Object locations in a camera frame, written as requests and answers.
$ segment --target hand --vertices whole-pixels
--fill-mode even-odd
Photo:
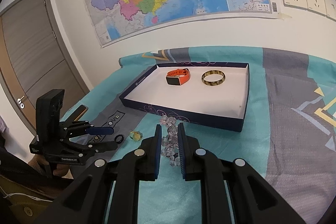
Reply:
[[[49,165],[49,162],[44,158],[43,155],[35,155],[37,162],[40,165]],[[69,171],[70,165],[57,164],[56,169],[53,171],[54,176],[64,177]]]

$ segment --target door handle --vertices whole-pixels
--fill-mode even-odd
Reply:
[[[21,98],[18,98],[17,99],[17,103],[18,105],[20,106],[21,109],[24,109],[25,108],[25,105],[22,103],[22,99],[24,98],[25,96],[23,95]]]

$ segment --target wooden door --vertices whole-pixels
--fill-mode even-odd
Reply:
[[[45,0],[20,0],[0,17],[0,70],[12,98],[36,128],[36,99],[65,89],[63,115],[84,95],[52,29]]]

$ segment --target barcode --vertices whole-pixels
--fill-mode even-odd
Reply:
[[[274,12],[277,12],[278,9],[277,9],[277,4],[275,2],[272,2],[272,8],[273,8],[273,11]]]

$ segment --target shallow box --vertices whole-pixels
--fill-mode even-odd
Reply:
[[[190,80],[183,85],[168,85],[167,72],[188,68]],[[225,81],[205,85],[202,74],[208,70],[224,72]],[[209,75],[216,81],[220,75]],[[120,96],[125,107],[178,120],[241,132],[249,96],[248,63],[191,62],[156,64],[143,73]]]

